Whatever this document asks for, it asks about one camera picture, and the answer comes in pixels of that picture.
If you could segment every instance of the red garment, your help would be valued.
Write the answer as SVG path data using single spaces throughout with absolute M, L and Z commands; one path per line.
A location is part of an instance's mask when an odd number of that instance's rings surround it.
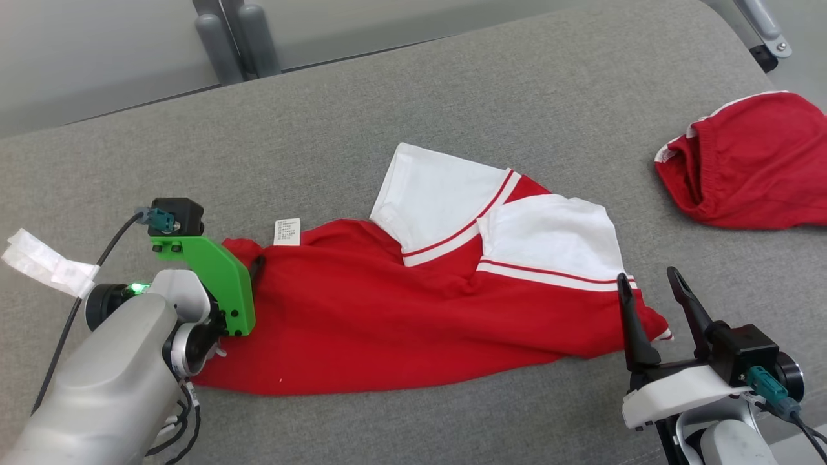
M 570 202 L 525 176 L 503 174 L 476 217 L 488 218 L 502 208 L 497 205 L 520 199 Z M 496 233 L 494 226 L 485 234 Z M 483 256 L 477 228 L 472 220 L 442 241 L 406 252 L 377 224 L 346 219 L 303 232 L 297 247 L 226 240 L 245 265 L 265 256 L 256 279 L 256 327 L 244 338 L 224 338 L 227 357 L 214 357 L 194 380 L 257 395 L 385 391 L 465 381 L 566 356 L 598 357 L 623 347 L 613 276 L 592 280 L 496 261 L 491 244 L 491 257 Z M 608 228 L 614 237 L 614 227 Z M 442 249 L 447 252 L 416 262 Z M 647 334 L 667 338 L 666 320 L 634 292 Z
M 678 208 L 699 223 L 827 225 L 827 117 L 794 93 L 724 105 L 666 144 L 655 168 Z

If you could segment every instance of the red and white shirt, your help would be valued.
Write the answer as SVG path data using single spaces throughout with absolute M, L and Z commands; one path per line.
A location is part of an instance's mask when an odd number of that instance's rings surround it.
M 265 256 L 256 327 L 222 340 L 202 385 L 385 391 L 623 348 L 605 209 L 512 170 L 400 144 L 370 221 L 325 224 L 294 247 L 224 245 L 246 265 Z M 649 337 L 671 337 L 631 281 Z

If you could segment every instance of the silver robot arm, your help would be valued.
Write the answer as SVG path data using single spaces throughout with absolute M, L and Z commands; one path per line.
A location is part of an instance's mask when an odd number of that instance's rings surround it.
M 217 314 L 192 271 L 159 273 L 145 294 L 105 315 L 66 360 L 0 464 L 141 463 L 174 409 L 180 381 L 216 352 L 218 336 L 208 350 L 190 351 L 199 359 L 188 359 L 186 348 L 213 338 L 206 328 L 216 326 Z

